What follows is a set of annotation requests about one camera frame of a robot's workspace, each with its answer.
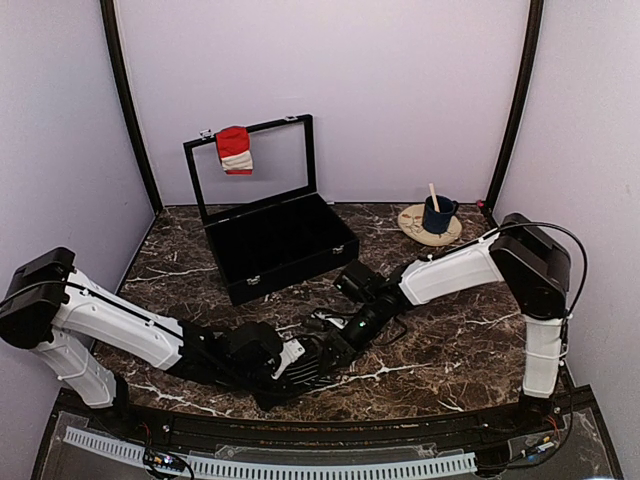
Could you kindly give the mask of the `black white striped sock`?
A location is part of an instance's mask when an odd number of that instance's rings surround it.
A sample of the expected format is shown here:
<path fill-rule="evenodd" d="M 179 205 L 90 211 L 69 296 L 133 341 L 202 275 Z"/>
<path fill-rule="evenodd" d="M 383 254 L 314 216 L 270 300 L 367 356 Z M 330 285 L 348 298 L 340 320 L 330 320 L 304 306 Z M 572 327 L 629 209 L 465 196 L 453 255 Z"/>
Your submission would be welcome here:
<path fill-rule="evenodd" d="M 309 350 L 284 370 L 283 394 L 293 398 L 314 390 L 342 365 L 343 360 L 344 355 L 333 347 L 310 344 Z"/>

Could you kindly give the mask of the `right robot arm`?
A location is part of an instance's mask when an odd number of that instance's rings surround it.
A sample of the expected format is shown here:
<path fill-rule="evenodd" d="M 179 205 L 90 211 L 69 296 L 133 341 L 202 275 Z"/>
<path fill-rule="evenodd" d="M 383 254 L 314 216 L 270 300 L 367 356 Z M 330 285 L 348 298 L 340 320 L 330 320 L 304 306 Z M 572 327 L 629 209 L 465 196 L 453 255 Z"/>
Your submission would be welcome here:
<path fill-rule="evenodd" d="M 332 331 L 326 348 L 332 361 L 349 365 L 399 314 L 440 297 L 502 282 L 526 323 L 522 393 L 527 398 L 510 413 L 521 434 L 534 432 L 549 416 L 545 399 L 554 391 L 575 305 L 567 300 L 571 257 L 548 235 L 552 224 L 512 213 L 484 235 L 443 254 L 419 258 L 388 277 L 351 262 L 336 287 L 361 307 Z"/>

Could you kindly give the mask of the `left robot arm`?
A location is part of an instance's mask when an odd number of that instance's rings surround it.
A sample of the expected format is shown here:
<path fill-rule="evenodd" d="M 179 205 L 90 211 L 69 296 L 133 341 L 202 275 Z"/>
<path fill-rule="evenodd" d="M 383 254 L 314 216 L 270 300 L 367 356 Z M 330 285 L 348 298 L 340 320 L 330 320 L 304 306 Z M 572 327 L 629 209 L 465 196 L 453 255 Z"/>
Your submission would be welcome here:
<path fill-rule="evenodd" d="M 1 303 L 1 337 L 46 363 L 120 436 L 141 427 L 126 381 L 79 340 L 91 337 L 171 376 L 251 392 L 268 409 L 296 395 L 310 341 L 283 339 L 265 322 L 211 329 L 154 314 L 103 289 L 54 248 L 18 267 Z"/>

